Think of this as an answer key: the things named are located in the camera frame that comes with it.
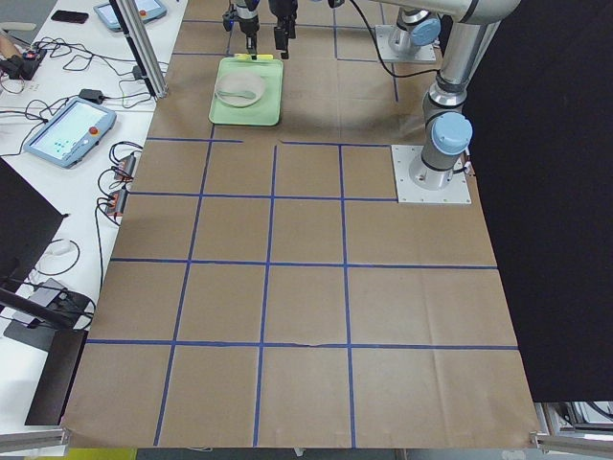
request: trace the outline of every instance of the black smartphone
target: black smartphone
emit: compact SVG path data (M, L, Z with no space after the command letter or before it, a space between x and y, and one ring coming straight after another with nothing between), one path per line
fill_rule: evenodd
M54 15L51 16L51 19L54 21L82 24L87 20L88 17L89 14L86 12L57 10L56 12L54 12Z

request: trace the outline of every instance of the light blue circular cap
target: light blue circular cap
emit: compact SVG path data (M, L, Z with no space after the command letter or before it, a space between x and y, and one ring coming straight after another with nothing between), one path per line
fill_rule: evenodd
M426 19L411 32L411 42L417 46L425 46L434 43L441 33L441 21L439 18Z
M447 112L432 126L432 142L445 155L462 153L472 138L472 125L461 113Z

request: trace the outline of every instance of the white desk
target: white desk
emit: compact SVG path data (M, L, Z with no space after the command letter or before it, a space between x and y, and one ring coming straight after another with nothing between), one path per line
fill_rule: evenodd
M133 56L123 34L108 31L93 12L93 7L101 2L102 0L58 0L55 10L89 12L89 19L83 25L58 23L47 19L36 40L44 36L61 37L67 42L83 43L95 53L132 59ZM187 0L180 2L167 0L165 4L169 10L168 14L147 24L147 31L158 60L169 62ZM13 95L7 92L0 94L0 107L23 109L32 99L41 99L50 104L60 98L76 94L82 88L100 89L106 96L121 96L118 87L120 78L98 59L95 59L91 67L84 72L62 70L61 67L74 55L73 53L60 58L47 56L34 79L27 82L21 94ZM134 63L121 62L115 64L120 71L127 71L134 65ZM146 91L146 88L141 82L135 82L126 84L125 91L126 94L133 94ZM68 288L91 297L94 301L98 300L100 289L100 256L94 220L96 198L101 195L97 180L100 173L111 166L108 150L112 144L119 141L144 144L155 109L153 101L141 103L129 110L122 108L120 101L109 101L104 105L118 112L115 126L73 169L59 168L27 152L4 158L61 213L70 214L70 217L61 224L57 238L77 242L81 251L80 258L73 269L54 278ZM16 152L34 123L25 118L0 116L0 139L2 139L0 154ZM117 154L122 157L132 150L117 148ZM113 174L110 172L103 177L102 187L108 190L108 185L112 181ZM99 222L103 263L107 266L118 229L102 215ZM5 309L2 314L11 316L11 311ZM0 319L0 332L3 332L8 324L7 320ZM46 356L44 352L0 335L0 433L33 430L32 427L23 424ZM63 448L46 448L42 452L47 455L61 455ZM39 451L21 453L41 454Z
M125 37L122 33L109 31L94 12L94 6L103 3L102 0L58 0L55 10L68 10L78 12L88 12L89 19L84 24L68 24L47 19L36 36L36 40L43 37L62 38L68 43L82 43L85 48L93 53L120 59L134 59ZM187 1L166 0L165 6L168 8L166 16L151 21L146 24L146 30L151 41L151 45L160 62L170 62L174 41L181 26L181 20L187 7ZM26 82L26 87L20 94L10 94L3 92L0 94L0 106L4 107L25 107L32 99L43 99L50 104L62 97L79 93L82 88L100 89L105 96L121 97L118 86L121 79L132 79L130 75L118 77L99 58L95 58L88 70L83 72L71 72L63 70L62 67L77 55L74 51L64 57L47 57L43 59L40 67L36 71L32 81ZM120 73L129 72L136 62L111 61L112 65ZM84 59L77 59L72 68L80 68L85 64ZM126 94L136 94L147 92L147 88L142 81L123 83ZM133 98L126 101L126 104L133 104L138 101ZM121 101L108 101L105 105L114 110L123 110ZM139 103L134 110L153 111L155 102Z

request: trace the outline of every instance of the tablet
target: tablet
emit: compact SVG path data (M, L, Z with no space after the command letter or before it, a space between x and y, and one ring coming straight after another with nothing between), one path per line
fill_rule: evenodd
M70 168L100 142L116 119L113 110L73 98L26 143L24 151Z
M167 13L167 9L160 0L136 0L136 8L141 14L143 22L146 24L153 19L158 19ZM106 3L94 7L94 11L104 23L104 25L113 32L118 32L122 29L117 20L117 16L110 4Z

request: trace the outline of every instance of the black curtain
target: black curtain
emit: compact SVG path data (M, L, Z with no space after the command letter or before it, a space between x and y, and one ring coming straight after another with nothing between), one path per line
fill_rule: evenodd
M537 402L613 401L613 1L525 0L469 86L472 160Z

